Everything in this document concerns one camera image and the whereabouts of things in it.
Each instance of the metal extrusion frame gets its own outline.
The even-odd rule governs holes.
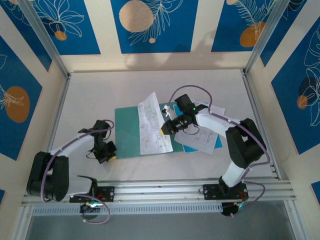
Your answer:
[[[253,65],[259,59],[262,51],[267,45],[273,31],[275,30],[280,18],[282,17],[283,12],[288,7],[290,1],[291,0],[276,1],[268,20],[265,23],[263,31],[261,32],[255,46],[253,47],[251,56],[244,67],[245,74],[248,74],[251,71]]]
[[[59,52],[50,38],[45,26],[41,22],[36,10],[33,8],[32,3],[28,0],[17,0],[17,3],[34,30],[36,36],[39,38],[44,49],[49,54],[50,58],[55,62],[60,73],[68,78],[68,70],[64,62],[62,61]]]
[[[287,213],[290,219],[292,229],[296,239],[308,240],[308,230],[304,225],[299,208],[296,204],[296,197],[291,183],[286,179],[281,167],[277,164],[272,146],[264,129],[264,124],[260,115],[259,105],[255,101],[254,88],[251,86],[248,76],[242,72],[243,82],[253,109],[259,131],[265,140],[267,149],[271,155],[271,169],[274,169],[273,177],[248,178],[248,180],[262,183],[266,187],[266,192],[261,198],[262,201],[284,201]],[[67,95],[69,81],[65,84],[65,89],[61,96],[59,109],[52,129],[48,149],[57,130],[59,118],[63,109],[64,101]],[[190,179],[190,180],[145,180],[145,181],[99,181],[100,186],[114,186],[114,202],[109,203],[111,214],[163,214],[163,213],[216,213],[220,212],[220,205],[224,201],[207,201],[204,195],[200,193],[203,184],[216,184],[218,179]],[[260,186],[248,184],[248,201],[253,201],[261,193]],[[20,224],[17,224],[15,234],[26,236],[30,224],[30,216],[65,216],[80,215],[76,209],[80,205],[69,203],[66,197],[61,202],[42,203],[38,197],[25,195],[21,209],[23,213],[19,217]]]

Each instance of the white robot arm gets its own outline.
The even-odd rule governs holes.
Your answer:
[[[79,168],[83,165],[84,156],[90,152],[100,164],[116,158],[114,143],[103,141],[110,130],[105,120],[97,120],[92,128],[80,130],[76,138],[63,147],[51,152],[38,152],[26,187],[28,194],[59,202],[65,196],[97,190],[97,180],[79,175]]]
[[[241,181],[249,165],[264,154],[259,145],[245,131],[235,126],[235,123],[246,128],[264,145],[255,123],[249,118],[240,121],[224,116],[221,117],[209,111],[207,113],[199,113],[207,106],[195,106],[186,94],[178,97],[175,101],[183,114],[176,116],[166,106],[162,112],[166,112],[170,116],[170,120],[167,120],[162,126],[163,134],[172,135],[186,129],[190,124],[195,124],[208,128],[226,138],[231,163],[227,171],[221,176],[219,184],[221,184],[221,188],[224,188],[222,189],[224,191],[235,187]]]

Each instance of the paper sheet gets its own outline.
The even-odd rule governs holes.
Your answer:
[[[207,103],[199,102],[197,100],[192,101],[196,106],[200,104],[204,104],[208,106]],[[218,106],[211,106],[211,112],[224,115],[225,108],[221,108]],[[206,113],[208,111],[207,108],[201,110],[199,113]],[[198,128],[190,125],[187,129],[183,131],[179,131],[175,134],[174,140],[177,143],[188,146],[190,148],[196,149],[200,152],[213,155],[215,144],[218,138],[218,134],[206,127],[199,126]]]
[[[156,93],[153,92],[146,100],[138,104],[140,154],[163,154],[172,152],[169,135],[161,134],[165,123],[162,117]]]

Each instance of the orange circle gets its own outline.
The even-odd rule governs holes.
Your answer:
[[[60,41],[67,40],[67,34],[65,34],[63,31],[56,31],[54,36]]]
[[[298,108],[301,110],[305,109],[308,105],[308,98],[305,95],[301,95],[298,97],[296,104],[298,105]]]
[[[155,42],[156,42],[155,38],[152,37],[152,38],[149,39],[149,43],[154,44]]]
[[[257,43],[257,40],[262,32],[262,30],[265,27],[265,22],[258,22],[254,26],[249,26],[246,30],[243,31],[240,37],[240,44],[241,46],[245,48],[251,48],[254,47]],[[260,25],[260,29],[256,36],[255,27],[258,27]]]
[[[6,94],[10,95],[4,96],[9,101],[5,104],[6,114],[12,121],[18,124],[23,123],[27,119],[30,110],[28,93],[22,87],[12,86],[6,91]],[[10,97],[15,99],[22,98],[22,100],[18,101],[20,104],[17,104],[14,101],[10,101]]]

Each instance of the cable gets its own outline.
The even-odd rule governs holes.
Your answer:
[[[183,131],[185,134],[188,134],[188,135],[197,135],[198,132],[200,131],[200,128],[199,128],[198,126],[194,125],[194,124],[193,124],[193,126],[198,129],[198,131],[196,131],[195,133],[187,133],[184,129],[183,129],[182,131]]]
[[[93,151],[91,151],[91,152],[89,152],[87,155],[85,155],[85,157],[87,158],[87,159],[96,159],[96,158],[94,158],[94,157],[88,157],[90,154],[92,154],[93,153]]]
[[[231,123],[231,124],[239,127],[240,129],[242,129],[243,131],[245,131],[245,132],[259,145],[259,147],[262,149],[263,153],[265,154],[267,161],[252,164],[251,167],[260,166],[260,165],[265,165],[265,164],[269,164],[269,163],[271,162],[271,160],[270,160],[270,155],[269,155],[269,153],[267,152],[267,149],[265,148],[265,146],[263,145],[263,143],[262,143],[261,141],[259,141],[259,139],[258,139],[255,135],[252,134],[252,132],[250,132],[248,129],[246,129],[244,126],[240,125],[239,123],[237,123],[237,122],[235,122],[235,121],[233,121],[233,120],[231,120],[231,119],[229,119],[229,118],[227,118],[227,117],[225,117],[225,116],[221,116],[221,115],[216,114],[216,113],[214,113],[214,112],[209,112],[209,113],[210,113],[212,116],[214,116],[214,117],[217,117],[217,118],[219,118],[219,119],[225,120],[225,121],[227,121],[227,122],[229,122],[229,123]]]
[[[81,216],[82,219],[83,219],[83,221],[84,221],[85,223],[94,224],[94,225],[99,225],[99,224],[104,224],[104,223],[106,223],[106,222],[109,220],[109,218],[110,218],[110,209],[109,209],[109,207],[108,207],[103,201],[101,201],[99,198],[94,197],[94,196],[90,196],[90,195],[87,195],[87,194],[75,194],[74,196],[78,196],[78,197],[82,197],[82,198],[88,198],[88,199],[93,199],[93,200],[97,201],[98,203],[102,204],[102,205],[107,209],[107,211],[108,211],[108,217],[107,217],[105,220],[94,222],[94,221],[87,220],[87,219],[85,218],[85,212],[86,212],[86,210],[88,209],[88,208],[87,208],[86,210],[84,210],[84,211],[82,212],[82,216]]]
[[[107,129],[100,129],[100,130],[94,130],[94,131],[91,131],[91,132],[87,132],[81,136],[79,136],[78,138],[75,138],[73,140],[71,140],[70,142],[68,142],[66,145],[64,145],[61,149],[59,149],[52,157],[51,159],[49,160],[48,164],[46,165],[46,168],[44,170],[44,174],[43,174],[43,177],[42,177],[42,182],[41,182],[41,188],[40,188],[40,198],[42,200],[43,203],[47,203],[47,202],[50,202],[51,200],[50,199],[45,199],[45,184],[46,184],[46,179],[47,179],[47,175],[48,175],[48,171],[49,171],[49,168],[51,166],[51,164],[53,163],[54,159],[56,158],[56,156],[58,156],[58,154],[62,153],[67,147],[69,147],[70,145],[72,145],[73,143],[75,143],[76,141],[88,136],[88,135],[91,135],[91,134],[95,134],[95,133],[103,133],[103,132],[107,132],[111,129],[113,129],[115,127],[115,123],[111,120],[105,120],[105,121],[108,121],[112,124],[111,127],[107,128]]]
[[[205,92],[209,95],[209,97],[210,97],[210,103],[209,103],[209,109],[210,109],[210,107],[211,107],[211,105],[212,105],[212,96],[211,96],[210,92],[208,92],[208,90],[204,89],[204,88],[201,87],[201,86],[192,85],[192,84],[178,87],[178,88],[173,92],[173,94],[171,95],[171,97],[170,97],[170,99],[169,99],[169,101],[168,101],[168,103],[167,103],[166,105],[167,105],[167,106],[170,105],[170,103],[171,103],[172,99],[174,98],[176,92],[178,92],[180,89],[187,88],[187,87],[193,87],[193,88],[197,88],[197,89],[201,89],[201,90],[205,91]]]
[[[102,139],[102,140],[103,140],[103,141],[108,140],[108,139],[110,138],[110,135],[111,135],[111,130],[109,131],[109,135],[108,135],[106,138]]]
[[[263,190],[262,190],[262,192],[261,192],[261,194],[255,199],[255,200],[253,200],[252,202],[250,202],[247,206],[245,206],[243,209],[245,209],[245,208],[249,208],[249,207],[252,207],[254,204],[256,204],[257,203],[257,201],[265,194],[265,192],[266,192],[266,187],[265,187],[265,185],[263,185],[263,184],[261,184],[261,183],[257,183],[257,182],[253,182],[253,181],[243,181],[245,184],[255,184],[255,185],[259,185],[259,186],[261,186],[262,188],[263,188]],[[239,213],[241,213],[242,211],[238,211],[237,213],[235,213],[235,214],[233,214],[233,216],[235,216],[235,215],[237,215],[237,214],[239,214]]]

